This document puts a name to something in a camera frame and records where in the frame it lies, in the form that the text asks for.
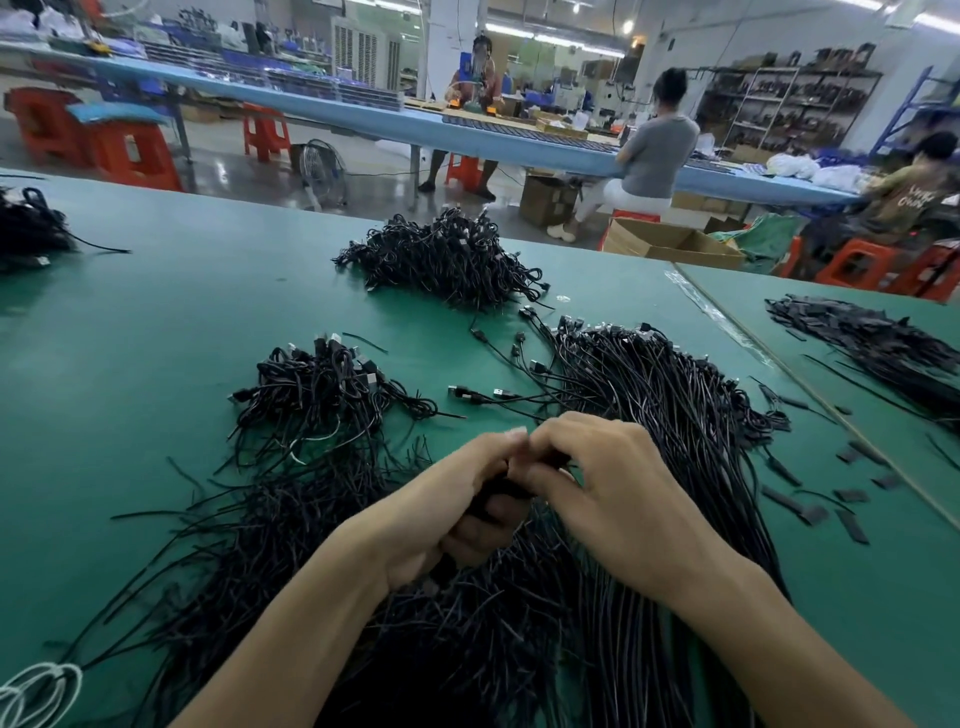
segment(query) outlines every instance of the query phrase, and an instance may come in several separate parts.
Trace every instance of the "shelving unit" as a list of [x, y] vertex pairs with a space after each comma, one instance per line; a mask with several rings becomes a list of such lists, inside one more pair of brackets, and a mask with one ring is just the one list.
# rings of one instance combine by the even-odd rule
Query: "shelving unit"
[[[933, 66], [930, 65], [923, 70], [920, 78], [910, 89], [906, 99], [900, 104], [900, 108], [894, 113], [887, 128], [883, 130], [880, 138], [876, 141], [870, 154], [876, 155], [883, 152], [910, 151], [909, 147], [897, 144], [891, 141], [891, 137], [902, 132], [908, 126], [918, 119], [924, 119], [927, 126], [932, 126], [944, 116], [960, 116], [960, 106], [955, 106], [957, 97], [960, 96], [960, 81], [948, 81], [947, 79], [937, 79], [933, 77]], [[943, 99], [936, 101], [917, 101], [917, 95], [924, 89], [924, 84], [933, 83], [949, 86], [945, 89], [946, 94]], [[910, 117], [901, 123], [903, 116], [913, 111]]]
[[[739, 136], [738, 131], [745, 130], [748, 138], [753, 137], [750, 145], [758, 149], [764, 145], [804, 149], [814, 146], [838, 146], [882, 77], [882, 74], [866, 69], [812, 66], [767, 66], [750, 69], [703, 66], [686, 70], [700, 77], [712, 74], [710, 87], [704, 92], [699, 112], [705, 113], [705, 104], [710, 105], [711, 110], [720, 109], [719, 118], [708, 121], [727, 127], [722, 146], [727, 146], [732, 137]], [[811, 79], [811, 82], [804, 84], [804, 79]], [[851, 86], [851, 82], [857, 79], [867, 80], [869, 87]], [[768, 87], [773, 87], [775, 92], [769, 92]], [[859, 91], [860, 95], [854, 96], [854, 90]], [[850, 103], [852, 96], [856, 99], [855, 104]], [[720, 100], [720, 103], [713, 103], [715, 100]], [[758, 108], [757, 113], [745, 114], [744, 110], [753, 105]], [[770, 107], [774, 107], [772, 113], [765, 113]], [[785, 109], [793, 111], [785, 119], [787, 123], [783, 123], [784, 119], [781, 118]], [[808, 115], [811, 111], [817, 112], [817, 115]], [[839, 131], [828, 134], [826, 130], [831, 128]], [[771, 137], [777, 138], [779, 142], [776, 145], [770, 144]]]

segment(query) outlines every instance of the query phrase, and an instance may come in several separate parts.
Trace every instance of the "forearm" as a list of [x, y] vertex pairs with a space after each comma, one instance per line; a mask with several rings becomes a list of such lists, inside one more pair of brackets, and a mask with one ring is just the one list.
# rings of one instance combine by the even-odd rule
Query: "forearm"
[[386, 596], [372, 562], [334, 532], [171, 728], [312, 726]]
[[783, 598], [760, 567], [731, 567], [675, 607], [717, 653], [772, 728], [912, 726]]

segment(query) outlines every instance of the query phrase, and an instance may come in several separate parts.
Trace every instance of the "fluorescent light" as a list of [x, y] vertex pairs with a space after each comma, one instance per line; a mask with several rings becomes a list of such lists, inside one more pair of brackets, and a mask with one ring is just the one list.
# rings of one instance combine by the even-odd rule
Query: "fluorescent light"
[[917, 22], [921, 25], [925, 25], [927, 28], [936, 28], [938, 31], [944, 31], [944, 33], [953, 33], [955, 36], [960, 36], [960, 23], [957, 23], [953, 20], [947, 20], [945, 17], [940, 17], [939, 15], [931, 15], [929, 12], [921, 12], [917, 15]]
[[612, 48], [594, 48], [591, 45], [585, 45], [581, 50], [587, 51], [588, 53], [596, 53], [599, 56], [611, 56], [615, 59], [622, 59], [627, 55], [623, 51], [614, 51]]
[[500, 33], [502, 36], [516, 36], [531, 38], [534, 36], [530, 31], [521, 31], [519, 28], [511, 28], [509, 25], [494, 25], [487, 23], [487, 30], [491, 33]]
[[856, 5], [858, 8], [863, 8], [868, 11], [878, 11], [883, 7], [883, 3], [878, 3], [876, 0], [838, 0], [841, 3], [847, 3], [847, 5]]
[[388, 11], [397, 11], [397, 12], [408, 12], [411, 15], [419, 15], [420, 8], [412, 8], [409, 5], [400, 5], [399, 3], [388, 3], [386, 0], [373, 0], [373, 3], [378, 8], [383, 8]]
[[566, 40], [565, 38], [555, 37], [555, 36], [534, 36], [534, 40], [539, 40], [541, 43], [553, 43], [553, 45], [559, 45], [561, 48], [573, 48], [574, 46], [580, 45], [575, 40]]

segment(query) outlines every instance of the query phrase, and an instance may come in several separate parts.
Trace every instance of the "pillar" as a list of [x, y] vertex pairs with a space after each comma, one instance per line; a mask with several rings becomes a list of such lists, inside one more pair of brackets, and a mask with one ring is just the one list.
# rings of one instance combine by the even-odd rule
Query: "pillar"
[[426, 31], [426, 88], [424, 98], [444, 98], [453, 72], [460, 67], [460, 54], [473, 49], [479, 32], [477, 17], [481, 0], [431, 0]]

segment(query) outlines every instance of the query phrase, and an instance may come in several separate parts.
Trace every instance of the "storage rack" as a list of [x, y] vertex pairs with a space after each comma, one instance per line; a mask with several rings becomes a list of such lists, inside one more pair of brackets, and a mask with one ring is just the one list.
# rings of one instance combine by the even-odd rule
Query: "storage rack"
[[[828, 122], [831, 118], [835, 119], [838, 116], [849, 117], [850, 120], [844, 125], [843, 132], [840, 136], [834, 137], [829, 142], [829, 145], [839, 145], [843, 136], [850, 130], [860, 115], [860, 112], [867, 105], [867, 102], [876, 90], [876, 85], [882, 77], [881, 73], [866, 69], [829, 69], [815, 68], [813, 66], [764, 66], [760, 68], [702, 66], [699, 68], [688, 68], [686, 70], [700, 75], [706, 73], [713, 74], [712, 83], [704, 92], [704, 98], [714, 97], [727, 99], [729, 102], [727, 106], [728, 109], [732, 103], [739, 102], [736, 106], [736, 112], [732, 117], [727, 116], [726, 118], [716, 119], [719, 123], [730, 125], [722, 146], [727, 146], [727, 142], [730, 140], [734, 131], [743, 129], [747, 130], [747, 132], [760, 135], [759, 140], [756, 142], [758, 149], [762, 147], [768, 136], [781, 135], [791, 140], [796, 140], [805, 133], [814, 132], [815, 130], [803, 128], [803, 121], [807, 118], [806, 113], [809, 110], [821, 111], [823, 113], [822, 116], [818, 117], [821, 124]], [[757, 80], [768, 76], [780, 77], [780, 79], [784, 81], [785, 84], [780, 84], [782, 93], [764, 93], [757, 90]], [[744, 84], [746, 84], [746, 89], [733, 91], [727, 90], [724, 87], [718, 88], [716, 87], [717, 81], [721, 77], [738, 77], [740, 79], [739, 84], [737, 84], [738, 89], [742, 89]], [[842, 85], [839, 87], [839, 90], [832, 95], [832, 99], [829, 102], [825, 102], [815, 96], [803, 97], [801, 95], [802, 87], [798, 80], [803, 78], [818, 79], [818, 81], [815, 82], [817, 85], [823, 84], [827, 79], [836, 79], [838, 82], [842, 80]], [[843, 104], [838, 105], [838, 102], [846, 95], [848, 88], [851, 87], [851, 81], [854, 79], [867, 79], [871, 81], [870, 88], [865, 91], [863, 100], [857, 104], [855, 109], [849, 109]], [[775, 107], [775, 109], [773, 113], [770, 114], [769, 121], [764, 124], [757, 124], [741, 118], [744, 107], [748, 103], [760, 104], [762, 108]], [[800, 110], [799, 117], [786, 126], [777, 124], [778, 116], [784, 108]], [[809, 147], [812, 146], [812, 144], [800, 143], [799, 146]]]
[[[934, 101], [917, 101], [917, 95], [923, 90], [924, 84], [933, 83], [939, 86], [949, 86], [945, 89], [946, 94], [942, 99]], [[890, 138], [918, 119], [922, 119], [929, 127], [936, 124], [944, 116], [960, 116], [960, 106], [955, 106], [957, 98], [960, 97], [960, 81], [948, 81], [947, 79], [938, 79], [933, 77], [933, 66], [930, 65], [923, 70], [920, 78], [910, 89], [906, 99], [900, 104], [900, 108], [894, 113], [887, 128], [883, 130], [880, 138], [876, 141], [874, 148], [870, 150], [871, 157], [881, 152], [907, 152], [908, 147], [890, 141]], [[900, 122], [903, 115], [909, 111], [913, 114], [904, 122]]]

